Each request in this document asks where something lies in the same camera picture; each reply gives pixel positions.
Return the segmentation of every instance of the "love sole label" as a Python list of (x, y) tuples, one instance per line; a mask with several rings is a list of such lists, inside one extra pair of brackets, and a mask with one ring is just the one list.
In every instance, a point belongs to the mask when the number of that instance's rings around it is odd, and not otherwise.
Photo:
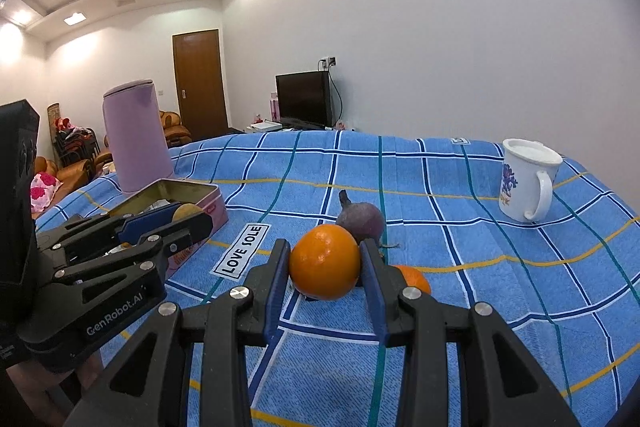
[(247, 223), (209, 273), (234, 281), (239, 280), (270, 228), (271, 225), (263, 223)]

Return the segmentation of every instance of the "yellow stripe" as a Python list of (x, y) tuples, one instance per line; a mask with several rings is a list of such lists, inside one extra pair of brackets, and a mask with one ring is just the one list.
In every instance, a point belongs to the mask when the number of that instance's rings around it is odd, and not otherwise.
[[(587, 174), (587, 172), (581, 172), (580, 174), (576, 174), (575, 176), (572, 176), (571, 178), (564, 180), (563, 182), (560, 182), (556, 185), (554, 185), (554, 188), (558, 188), (558, 187), (562, 187), (563, 185), (566, 185), (567, 183), (570, 183), (582, 176), (584, 176), (585, 174)], [(208, 180), (194, 180), (192, 178), (190, 178), (190, 181), (193, 182), (198, 182), (198, 183), (210, 183)], [(212, 183), (218, 184), (218, 185), (252, 185), (252, 184), (259, 184), (259, 183), (280, 183), (282, 181), (281, 178), (258, 178), (255, 180), (213, 180)], [(367, 188), (367, 187), (354, 187), (352, 185), (335, 185), (335, 184), (331, 184), (331, 183), (314, 183), (314, 182), (308, 182), (308, 181), (304, 181), (304, 180), (293, 180), (293, 179), (286, 179), (285, 180), (287, 183), (296, 183), (298, 185), (307, 185), (309, 187), (315, 187), (315, 188), (338, 188), (339, 190), (359, 190), (360, 192), (373, 192), (373, 193), (377, 193), (379, 192), (379, 190), (377, 188)], [(473, 200), (474, 197), (473, 196), (466, 196), (464, 194), (425, 194), (424, 192), (404, 192), (402, 190), (384, 190), (385, 194), (394, 194), (396, 196), (417, 196), (420, 198), (448, 198), (448, 199), (455, 199), (455, 200)], [(497, 201), (498, 198), (493, 198), (490, 196), (479, 196), (478, 197), (479, 200), (488, 200), (488, 201)]]
[(80, 190), (80, 189), (78, 188), (78, 192), (80, 192), (80, 194), (82, 194), (85, 198), (87, 198), (87, 199), (89, 200), (89, 203), (94, 204), (95, 206), (97, 206), (98, 208), (100, 208), (100, 210), (104, 210), (105, 212), (109, 212), (109, 209), (108, 209), (108, 208), (106, 208), (106, 207), (102, 206), (100, 203), (96, 203), (96, 202), (94, 201), (94, 199), (93, 199), (89, 194), (87, 194), (86, 192), (84, 192), (84, 190)]
[[(209, 243), (210, 245), (214, 245), (215, 247), (220, 247), (220, 248), (229, 248), (231, 245), (228, 243), (222, 243), (222, 241), (216, 241), (213, 239), (207, 239), (207, 243)], [(270, 255), (271, 252), (269, 250), (256, 250), (257, 253), (261, 253), (262, 255)]]
[[(193, 387), (198, 393), (200, 392), (200, 382), (193, 380), (189, 381), (189, 385)], [(306, 423), (294, 422), (293, 420), (287, 420), (286, 418), (281, 418), (280, 416), (274, 416), (273, 414), (268, 414), (262, 411), (258, 411), (257, 409), (251, 409), (251, 417), (257, 420), (262, 420), (263, 422), (273, 423), (274, 425), (280, 425), (282, 427), (312, 427)]]
[[(636, 221), (640, 221), (640, 217), (634, 217), (633, 219), (629, 219), (622, 227), (617, 229), (612, 234), (608, 235), (604, 241), (608, 243), (618, 234), (622, 233), (629, 225), (635, 223)], [(529, 259), (523, 259), (522, 261), (529, 266), (538, 266), (538, 267), (549, 267), (549, 266), (559, 266), (561, 264), (571, 264), (577, 263), (582, 259), (586, 259), (588, 256), (597, 252), (600, 248), (602, 248), (602, 243), (598, 243), (595, 247), (590, 248), (584, 253), (576, 257), (571, 257), (569, 259), (558, 259), (556, 261), (530, 261)], [(425, 273), (452, 273), (457, 272), (459, 270), (469, 270), (472, 268), (484, 268), (486, 266), (493, 266), (494, 264), (501, 263), (502, 261), (511, 261), (512, 263), (519, 263), (520, 260), (517, 257), (513, 257), (511, 255), (500, 255), (495, 257), (494, 259), (488, 259), (487, 261), (476, 261), (475, 263), (466, 263), (460, 266), (416, 266), (416, 268)]]
[(564, 180), (563, 182), (557, 183), (554, 185), (554, 188), (558, 188), (558, 187), (562, 187), (563, 185), (566, 185), (567, 183), (571, 183), (574, 180), (577, 180), (578, 178), (582, 178), (585, 174), (589, 174), (587, 171), (585, 172), (580, 172), (580, 174), (576, 174), (575, 176), (572, 176), (571, 178)]
[[(613, 362), (611, 362), (609, 365), (607, 365), (607, 367), (602, 368), (601, 370), (599, 370), (597, 373), (594, 373), (593, 375), (591, 375), (589, 378), (585, 378), (584, 380), (582, 380), (581, 382), (578, 382), (574, 385), (572, 385), (569, 390), (571, 391), (571, 393), (575, 393), (576, 391), (579, 391), (580, 389), (582, 389), (583, 387), (587, 387), (590, 383), (595, 382), (596, 380), (598, 380), (598, 378), (604, 377), (609, 371), (611, 371), (611, 369), (613, 369), (614, 367), (616, 367), (617, 365), (620, 365), (621, 363), (623, 363), (626, 359), (628, 359), (632, 354), (634, 354), (638, 349), (640, 349), (640, 343), (637, 343), (634, 347), (632, 347), (631, 349), (629, 349), (624, 355), (622, 355), (619, 359), (614, 360)], [(562, 391), (562, 396), (567, 396), (568, 393), (567, 391)]]

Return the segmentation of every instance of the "blue gripper pad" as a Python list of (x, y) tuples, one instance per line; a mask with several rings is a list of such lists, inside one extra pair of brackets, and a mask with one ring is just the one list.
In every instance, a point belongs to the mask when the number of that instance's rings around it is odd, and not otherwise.
[(174, 217), (174, 212), (181, 206), (181, 203), (172, 203), (154, 210), (145, 212), (138, 216), (129, 217), (124, 222), (122, 230), (118, 234), (121, 243), (137, 245), (140, 236), (151, 230), (168, 225)]
[[(375, 255), (378, 255), (378, 249), (375, 249)], [(364, 293), (367, 296), (367, 307), (369, 308), (369, 316), (373, 324), (373, 331), (378, 338), (378, 342), (386, 346), (389, 339), (389, 330), (386, 325), (386, 308), (385, 299), (382, 295), (380, 282), (373, 268), (373, 263), (367, 250), (365, 241), (360, 244), (360, 264), (362, 266), (361, 277)]]
[(280, 256), (275, 267), (273, 282), (271, 283), (264, 310), (263, 335), (266, 343), (269, 343), (278, 328), (284, 292), (287, 289), (287, 281), (289, 280), (289, 254), (291, 247), (287, 241), (279, 239), (273, 245), (271, 255), (273, 256), (276, 251), (280, 252)]

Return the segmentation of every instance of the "power outlet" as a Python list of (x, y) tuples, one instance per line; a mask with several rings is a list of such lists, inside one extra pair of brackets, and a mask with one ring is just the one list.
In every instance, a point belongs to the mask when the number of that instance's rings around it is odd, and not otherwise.
[(332, 66), (335, 66), (335, 57), (323, 57), (319, 62), (323, 70), (328, 70)]

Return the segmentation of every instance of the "white wall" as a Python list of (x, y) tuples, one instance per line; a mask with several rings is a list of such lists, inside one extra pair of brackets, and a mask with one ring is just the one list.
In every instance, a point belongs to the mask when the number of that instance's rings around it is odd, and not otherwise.
[(236, 127), (274, 75), (337, 57), (343, 118), (404, 137), (541, 140), (640, 209), (640, 0), (223, 0)]
[[(172, 35), (220, 28), (219, 0), (185, 1), (126, 12), (88, 25), (47, 45), (49, 96), (73, 124), (104, 137), (103, 94), (119, 84), (151, 78), (161, 110), (178, 111)], [(221, 50), (223, 83), (226, 82)], [(225, 98), (228, 89), (225, 86)]]
[(53, 158), (47, 118), (44, 44), (29, 35), (23, 34), (22, 38), (22, 49), (16, 48), (10, 57), (0, 50), (0, 105), (26, 98), (40, 116), (38, 155)]

